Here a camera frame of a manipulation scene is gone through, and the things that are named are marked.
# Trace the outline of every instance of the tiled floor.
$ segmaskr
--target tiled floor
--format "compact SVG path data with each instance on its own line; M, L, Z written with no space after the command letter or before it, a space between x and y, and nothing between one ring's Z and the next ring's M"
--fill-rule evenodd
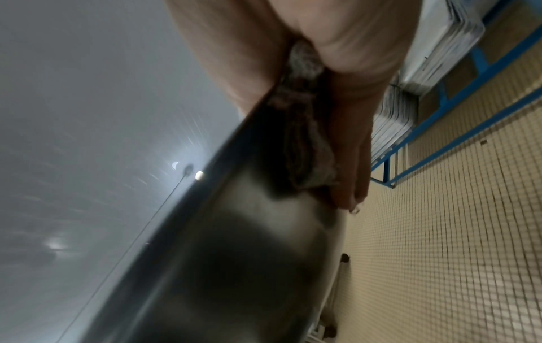
M529 31L503 32L536 20L521 7L508 15L487 40L521 40ZM491 60L509 45L483 48ZM541 86L538 43L403 151L397 169ZM331 295L338 343L542 342L542 101L394 190L373 183L344 250L351 262Z

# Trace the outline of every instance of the human hand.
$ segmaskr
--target human hand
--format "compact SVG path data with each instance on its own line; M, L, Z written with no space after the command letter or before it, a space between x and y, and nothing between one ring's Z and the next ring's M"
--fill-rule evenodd
M278 82L290 47L310 41L326 67L333 108L335 204L367 196L373 116L416 32L421 0L167 0L211 78L245 114Z

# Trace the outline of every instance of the blue metal bar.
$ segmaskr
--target blue metal bar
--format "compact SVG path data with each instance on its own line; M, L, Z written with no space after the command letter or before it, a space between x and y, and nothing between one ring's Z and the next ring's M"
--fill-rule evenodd
M390 159L384 162L384 183L390 180Z
M440 107L443 107L448 102L448 94L446 94L446 86L444 85L443 81L437 83L436 86L439 89Z
M419 135L421 135L425 130L431 127L437 120L442 118L448 112L453 110L457 105L463 102L466 98L474 94L480 87L482 87L486 82L494 78L498 73L504 70L506 67L512 64L516 59L518 59L525 51L527 51L531 46L536 44L538 40L542 37L542 26L537 27L527 38L521 41L515 48L510 52L504 55L496 63L492 64L485 73L478 76L473 82L471 82L467 87L461 90L455 97L448 100L448 102L439 108L437 112L433 113L429 118L424 120L420 125L418 125L412 132L406 137L401 143L397 144L393 149L390 150L382 159L380 159L374 166L375 170L378 166L384 163L385 160L389 159L393 154L397 153L399 149L408 143L415 140Z
M487 12L483 19L484 25L489 25L494 21L514 0L500 0L493 6L491 11Z
M476 67L476 71L478 71L478 75L485 73L487 68L489 68L489 63L487 63L486 56L484 55L484 52L479 47L475 46L470 51L470 57L473 59L474 67Z
M388 184L386 184L386 183L384 183L384 182L382 182L382 181L380 181L380 180L378 180L378 179L375 179L375 178L373 178L373 177L371 177L371 181L372 181L372 182L375 182L375 183L377 183L377 184L379 184L379 185L386 186L386 187L391 188L391 189L395 188L395 186L393 186L393 185L388 185Z
M429 157L421 160L420 162L416 163L413 167L408 168L401 174L394 177L392 180L388 181L386 185L390 185L392 183L395 183L405 177L406 175L409 175L410 173L420 169L421 167L425 166L426 164L431 163L432 161L436 160L440 156L444 155L445 153L449 152L450 150L454 149L458 145L464 143L465 141L471 139L472 137L476 136L480 132L488 129L490 126L498 123L499 121L505 119L509 115L521 110L525 106L529 105L531 102L539 99L542 97L542 87L536 89L534 92L530 93L529 95L523 97L522 99L518 100L517 102L513 103L512 105L508 106L504 110L500 111L493 117L489 118L488 120L484 121L482 124L478 125L477 127L471 129L467 133L463 134L460 137L457 137L452 142L450 142L448 145L443 147L442 149L438 150L437 152L431 154Z

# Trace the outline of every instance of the shiny metal surface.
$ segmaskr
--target shiny metal surface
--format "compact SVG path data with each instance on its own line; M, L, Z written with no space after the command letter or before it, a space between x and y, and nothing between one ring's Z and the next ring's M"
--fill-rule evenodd
M283 114L256 110L205 168L81 340L299 342L339 266L343 213L293 190Z
M2 343L74 342L238 123L145 0L1 1L0 119Z

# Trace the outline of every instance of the gray rag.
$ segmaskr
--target gray rag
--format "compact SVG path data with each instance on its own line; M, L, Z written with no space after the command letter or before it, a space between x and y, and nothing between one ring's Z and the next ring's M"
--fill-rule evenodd
M336 164L327 139L325 67L312 45L298 41L268 105L286 113L284 154L296 189L334 185Z

